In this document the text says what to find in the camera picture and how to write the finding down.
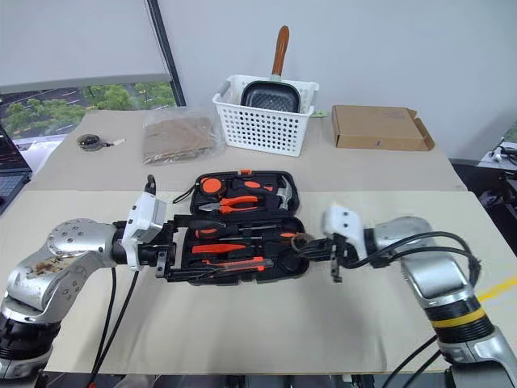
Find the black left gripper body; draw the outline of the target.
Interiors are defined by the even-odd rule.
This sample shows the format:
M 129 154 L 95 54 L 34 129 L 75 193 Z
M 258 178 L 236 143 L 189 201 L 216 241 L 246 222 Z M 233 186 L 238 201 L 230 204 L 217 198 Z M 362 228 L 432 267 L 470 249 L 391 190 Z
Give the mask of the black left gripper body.
M 175 223 L 167 221 L 150 242 L 143 242 L 138 247 L 140 264 L 154 268 L 158 279 L 169 280 L 172 276 L 177 247 L 174 242 L 176 231 Z

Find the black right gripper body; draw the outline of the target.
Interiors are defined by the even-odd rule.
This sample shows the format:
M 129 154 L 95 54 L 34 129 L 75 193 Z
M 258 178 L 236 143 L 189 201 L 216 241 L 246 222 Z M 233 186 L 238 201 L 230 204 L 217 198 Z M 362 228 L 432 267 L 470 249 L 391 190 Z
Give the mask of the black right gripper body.
M 359 256 L 347 238 L 332 234 L 324 239 L 322 260 L 330 263 L 332 281 L 342 283 L 341 268 L 352 269 L 352 266 L 359 262 Z

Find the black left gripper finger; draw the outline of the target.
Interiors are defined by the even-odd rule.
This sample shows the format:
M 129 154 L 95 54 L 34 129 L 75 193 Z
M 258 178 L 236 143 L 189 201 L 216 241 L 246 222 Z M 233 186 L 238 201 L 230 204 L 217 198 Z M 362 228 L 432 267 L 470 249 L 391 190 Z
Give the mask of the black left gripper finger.
M 172 222 L 175 230 L 182 228 L 198 230 L 203 226 L 204 218 L 193 215 L 176 214 L 174 215 Z
M 220 271 L 219 268 L 202 267 L 202 268 L 173 268 L 166 275 L 167 282 L 197 282 Z

